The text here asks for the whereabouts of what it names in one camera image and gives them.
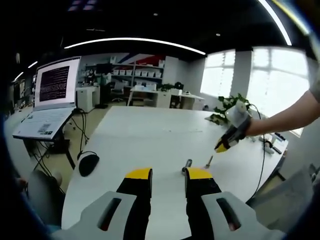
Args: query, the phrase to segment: ceiling light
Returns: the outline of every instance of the ceiling light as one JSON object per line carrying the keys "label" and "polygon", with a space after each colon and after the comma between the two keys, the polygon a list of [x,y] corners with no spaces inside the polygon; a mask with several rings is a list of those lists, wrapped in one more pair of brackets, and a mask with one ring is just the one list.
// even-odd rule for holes
{"label": "ceiling light", "polygon": [[32,66],[36,65],[38,63],[38,61],[35,61],[34,63],[32,63],[30,66],[28,66],[28,69],[31,68]]}
{"label": "ceiling light", "polygon": [[16,76],[16,78],[14,80],[17,80],[22,74],[24,74],[24,72],[20,72],[20,74],[18,76]]}
{"label": "ceiling light", "polygon": [[273,21],[275,22],[275,24],[278,26],[280,32],[282,33],[282,36],[286,42],[286,44],[288,46],[292,46],[292,43],[290,41],[289,35],[284,27],[284,25],[282,24],[282,22],[280,21],[279,17],[277,16],[277,14],[275,13],[275,11],[271,8],[271,6],[266,2],[266,0],[258,0],[259,3],[261,3],[261,5],[265,8],[265,10],[270,14],[270,16],[273,18]]}
{"label": "ceiling light", "polygon": [[198,54],[206,55],[205,52],[196,50],[196,49],[188,47],[188,46],[183,46],[183,45],[172,43],[172,42],[168,42],[168,41],[160,41],[160,40],[147,39],[147,38],[138,38],[138,37],[102,38],[102,39],[96,39],[96,40],[84,41],[84,42],[76,43],[76,44],[73,44],[73,45],[70,45],[70,46],[66,46],[64,48],[65,49],[69,49],[69,48],[73,48],[73,47],[84,45],[84,44],[91,44],[91,43],[105,42],[105,41],[120,41],[120,40],[145,41],[145,42],[152,42],[152,43],[157,43],[157,44],[167,44],[167,45],[175,46],[175,47],[178,47],[178,48],[187,49],[187,50],[196,52]]}

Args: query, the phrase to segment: green plant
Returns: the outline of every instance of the green plant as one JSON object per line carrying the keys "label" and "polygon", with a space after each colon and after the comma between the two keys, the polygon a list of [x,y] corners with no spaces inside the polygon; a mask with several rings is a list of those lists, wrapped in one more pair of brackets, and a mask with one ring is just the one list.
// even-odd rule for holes
{"label": "green plant", "polygon": [[169,91],[170,89],[174,89],[175,86],[170,84],[170,83],[165,83],[165,84],[161,84],[158,89],[161,91],[161,92],[167,92]]}
{"label": "green plant", "polygon": [[228,119],[226,117],[226,111],[236,105],[237,101],[240,100],[244,102],[246,109],[249,110],[250,102],[245,99],[240,93],[237,96],[223,97],[219,96],[218,100],[222,102],[223,108],[220,109],[215,107],[213,109],[214,113],[210,116],[210,120],[217,125],[228,124]]}

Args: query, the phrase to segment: ceiling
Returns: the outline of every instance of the ceiling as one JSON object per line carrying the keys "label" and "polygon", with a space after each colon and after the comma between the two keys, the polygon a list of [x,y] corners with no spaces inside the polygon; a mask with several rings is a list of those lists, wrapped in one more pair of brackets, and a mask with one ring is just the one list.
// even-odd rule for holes
{"label": "ceiling", "polygon": [[[308,40],[275,5],[293,47],[312,56]],[[8,8],[5,31],[6,78],[34,73],[40,64],[69,56],[98,53],[161,54],[193,61],[204,56],[170,45],[142,41],[108,41],[64,47],[102,38],[135,37],[181,44],[206,54],[253,46],[286,46],[276,24],[257,0],[214,0],[176,5],[175,1],[55,0],[21,1]],[[16,63],[16,53],[20,63]]]}

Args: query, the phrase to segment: computer mouse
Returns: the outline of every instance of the computer mouse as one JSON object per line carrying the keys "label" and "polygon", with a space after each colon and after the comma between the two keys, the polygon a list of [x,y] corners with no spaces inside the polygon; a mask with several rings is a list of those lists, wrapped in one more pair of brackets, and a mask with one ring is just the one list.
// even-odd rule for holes
{"label": "computer mouse", "polygon": [[79,173],[82,177],[90,175],[99,162],[99,157],[95,154],[85,156],[79,163]]}

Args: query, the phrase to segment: human arm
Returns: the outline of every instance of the human arm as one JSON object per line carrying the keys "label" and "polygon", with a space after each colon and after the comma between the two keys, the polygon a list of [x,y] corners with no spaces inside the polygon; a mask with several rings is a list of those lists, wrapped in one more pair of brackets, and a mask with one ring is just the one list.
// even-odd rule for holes
{"label": "human arm", "polygon": [[252,119],[246,131],[247,136],[299,129],[320,117],[319,95],[314,95],[314,86],[289,108],[262,120]]}

